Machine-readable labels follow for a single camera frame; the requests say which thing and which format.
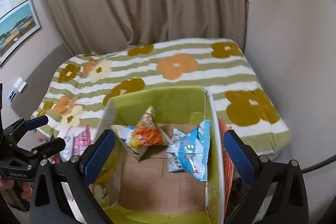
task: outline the metal screw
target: metal screw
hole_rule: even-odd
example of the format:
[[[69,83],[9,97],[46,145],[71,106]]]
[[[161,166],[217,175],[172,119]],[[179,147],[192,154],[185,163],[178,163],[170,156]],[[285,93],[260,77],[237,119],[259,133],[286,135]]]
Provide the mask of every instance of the metal screw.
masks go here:
[[[45,166],[47,165],[47,163],[48,163],[48,160],[41,160],[40,165]]]
[[[296,160],[291,160],[291,164],[293,166],[298,166],[299,165],[299,163]]]
[[[261,162],[268,162],[268,158],[266,156],[260,156]]]
[[[78,162],[78,160],[79,160],[79,156],[78,155],[74,155],[70,159],[71,162]]]

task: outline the cable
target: cable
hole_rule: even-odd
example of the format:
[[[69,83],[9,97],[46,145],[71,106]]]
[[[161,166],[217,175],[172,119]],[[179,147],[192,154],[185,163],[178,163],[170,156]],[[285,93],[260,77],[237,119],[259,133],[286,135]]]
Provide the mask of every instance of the cable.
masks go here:
[[[302,169],[302,173],[305,174],[305,173],[308,173],[308,172],[311,172],[311,171],[314,171],[316,169],[319,169],[323,166],[326,166],[328,164],[331,164],[332,162],[336,161],[336,155],[333,155],[332,157],[322,161],[322,162],[319,162],[318,164],[315,164],[313,166],[310,166],[310,167],[307,167],[305,169]]]

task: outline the finger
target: finger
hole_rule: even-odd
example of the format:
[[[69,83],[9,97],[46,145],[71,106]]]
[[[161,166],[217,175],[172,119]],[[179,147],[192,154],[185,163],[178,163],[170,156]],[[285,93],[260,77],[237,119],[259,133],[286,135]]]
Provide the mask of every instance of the finger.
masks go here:
[[[26,191],[24,191],[24,192],[21,193],[21,197],[24,198],[24,199],[26,199],[26,200],[30,200],[31,195],[32,195],[32,191],[33,191],[32,188],[29,187],[28,190],[26,190]]]
[[[13,188],[13,186],[14,186],[14,181],[13,180],[0,178],[0,191],[11,189],[11,188]]]
[[[22,184],[22,190],[26,191],[30,188],[30,182],[23,182]]]

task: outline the striped blanket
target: striped blanket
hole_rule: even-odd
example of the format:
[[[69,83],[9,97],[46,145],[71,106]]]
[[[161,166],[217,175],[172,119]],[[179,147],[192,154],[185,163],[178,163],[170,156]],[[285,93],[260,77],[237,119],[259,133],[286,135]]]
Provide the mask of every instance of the striped blanket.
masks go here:
[[[57,136],[63,126],[97,128],[109,98],[168,85],[207,86],[218,117],[257,153],[288,145],[291,133],[238,45],[229,39],[180,39],[114,52],[80,54],[61,64],[32,117]]]

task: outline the picture frame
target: picture frame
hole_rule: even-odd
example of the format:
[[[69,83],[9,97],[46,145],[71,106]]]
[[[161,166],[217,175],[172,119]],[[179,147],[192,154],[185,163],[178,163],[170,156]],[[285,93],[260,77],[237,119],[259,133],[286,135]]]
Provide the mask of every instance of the picture frame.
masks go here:
[[[26,0],[0,18],[0,65],[41,28],[33,0]]]

